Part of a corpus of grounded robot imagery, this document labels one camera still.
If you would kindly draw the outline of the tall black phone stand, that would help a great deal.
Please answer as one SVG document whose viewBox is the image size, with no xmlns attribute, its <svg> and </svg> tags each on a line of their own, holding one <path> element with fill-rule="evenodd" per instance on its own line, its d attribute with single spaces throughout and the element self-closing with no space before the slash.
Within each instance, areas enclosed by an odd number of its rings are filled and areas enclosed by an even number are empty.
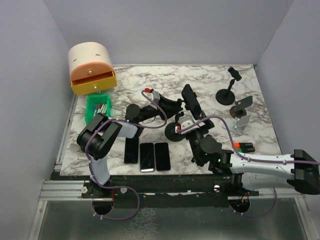
<svg viewBox="0 0 320 240">
<path fill-rule="evenodd" d="M 168 140 L 172 142 L 179 142 L 185 138 L 186 134 L 175 133 L 175 127 L 178 125 L 178 120 L 183 116 L 187 116 L 186 114 L 184 114 L 183 111 L 180 111 L 179 113 L 175 114 L 174 122 L 171 122 L 165 127 L 164 133 Z"/>
</svg>

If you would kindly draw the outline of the short black phone stand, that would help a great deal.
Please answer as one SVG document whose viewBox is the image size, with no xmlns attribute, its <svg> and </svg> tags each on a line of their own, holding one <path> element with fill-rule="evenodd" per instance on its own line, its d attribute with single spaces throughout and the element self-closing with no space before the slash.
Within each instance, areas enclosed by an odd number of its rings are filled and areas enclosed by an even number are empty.
<svg viewBox="0 0 320 240">
<path fill-rule="evenodd" d="M 232 77 L 229 83 L 229 86 L 227 89 L 220 89 L 215 95 L 215 98 L 218 101 L 218 103 L 224 106 L 230 106 L 234 103 L 235 94 L 232 92 L 231 89 L 235 84 L 235 82 L 238 82 L 242 79 L 242 76 L 240 75 L 240 73 L 237 70 L 235 70 L 233 67 L 230 67 L 227 71 L 230 73 Z"/>
</svg>

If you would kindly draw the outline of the brown round base phone stand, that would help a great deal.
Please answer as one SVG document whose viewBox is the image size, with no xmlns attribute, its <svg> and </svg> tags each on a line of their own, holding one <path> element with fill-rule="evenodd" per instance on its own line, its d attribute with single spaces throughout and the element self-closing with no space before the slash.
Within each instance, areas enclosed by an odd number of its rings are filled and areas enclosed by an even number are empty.
<svg viewBox="0 0 320 240">
<path fill-rule="evenodd" d="M 229 110 L 230 116 L 233 119 L 241 119 L 243 116 L 247 115 L 246 108 L 253 104 L 253 96 L 247 96 L 239 101 L 234 102 L 234 106 Z"/>
</svg>

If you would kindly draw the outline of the black phone with pink edge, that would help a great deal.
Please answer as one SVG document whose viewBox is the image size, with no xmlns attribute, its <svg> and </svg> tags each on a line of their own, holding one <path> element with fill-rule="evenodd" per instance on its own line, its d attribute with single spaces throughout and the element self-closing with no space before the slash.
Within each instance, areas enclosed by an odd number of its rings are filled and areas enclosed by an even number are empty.
<svg viewBox="0 0 320 240">
<path fill-rule="evenodd" d="M 154 145 L 155 165 L 157 171 L 169 171 L 171 169 L 170 151 L 167 142 L 160 142 Z"/>
</svg>

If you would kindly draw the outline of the black phone with white edge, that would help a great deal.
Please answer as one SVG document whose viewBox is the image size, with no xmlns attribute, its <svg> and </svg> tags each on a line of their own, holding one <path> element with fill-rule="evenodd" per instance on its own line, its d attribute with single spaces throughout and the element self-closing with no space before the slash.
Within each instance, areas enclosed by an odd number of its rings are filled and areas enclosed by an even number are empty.
<svg viewBox="0 0 320 240">
<path fill-rule="evenodd" d="M 139 152 L 140 171 L 152 172 L 155 169 L 155 151 L 153 143 L 141 143 Z"/>
</svg>

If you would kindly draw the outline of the silver folding phone stand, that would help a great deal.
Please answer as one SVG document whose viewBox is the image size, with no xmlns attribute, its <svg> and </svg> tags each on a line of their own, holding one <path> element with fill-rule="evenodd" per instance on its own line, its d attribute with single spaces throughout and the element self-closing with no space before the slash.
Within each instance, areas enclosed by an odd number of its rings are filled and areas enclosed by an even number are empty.
<svg viewBox="0 0 320 240">
<path fill-rule="evenodd" d="M 239 119 L 234 119 L 232 121 L 231 127 L 229 128 L 231 132 L 237 135 L 243 135 L 246 127 L 250 123 L 252 115 L 245 115 Z"/>
</svg>

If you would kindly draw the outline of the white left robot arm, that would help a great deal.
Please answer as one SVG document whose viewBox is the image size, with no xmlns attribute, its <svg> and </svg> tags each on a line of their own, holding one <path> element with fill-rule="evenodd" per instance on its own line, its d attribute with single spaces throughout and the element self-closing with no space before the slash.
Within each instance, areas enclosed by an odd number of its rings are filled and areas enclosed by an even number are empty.
<svg viewBox="0 0 320 240">
<path fill-rule="evenodd" d="M 111 175 L 108 170 L 107 154 L 111 150 L 117 138 L 138 139 L 144 129 L 152 129 L 151 126 L 140 123 L 159 116 L 163 120 L 162 128 L 167 120 L 183 110 L 182 99 L 170 100 L 163 97 L 157 91 L 142 95 L 150 101 L 149 105 L 139 107 L 130 104 L 125 111 L 125 119 L 109 118 L 98 113 L 86 125 L 77 137 L 77 144 L 88 158 L 90 178 L 93 180 L 93 191 L 97 196 L 106 197 L 111 190 L 107 182 Z"/>
</svg>

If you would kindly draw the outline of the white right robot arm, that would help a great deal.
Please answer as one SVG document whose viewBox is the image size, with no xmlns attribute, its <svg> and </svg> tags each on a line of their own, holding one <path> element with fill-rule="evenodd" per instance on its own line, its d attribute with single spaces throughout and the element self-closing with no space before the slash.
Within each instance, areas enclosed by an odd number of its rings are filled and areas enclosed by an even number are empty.
<svg viewBox="0 0 320 240">
<path fill-rule="evenodd" d="M 234 195 L 240 196 L 247 190 L 286 187 L 301 194 L 319 195 L 320 164 L 306 151 L 296 149 L 293 154 L 255 155 L 240 153 L 236 148 L 225 150 L 208 134 L 211 128 L 211 116 L 198 121 L 187 116 L 178 121 L 175 131 L 189 141 L 193 161 L 198 166 L 208 164 L 208 170 L 215 175 L 241 177 L 229 184 Z"/>
</svg>

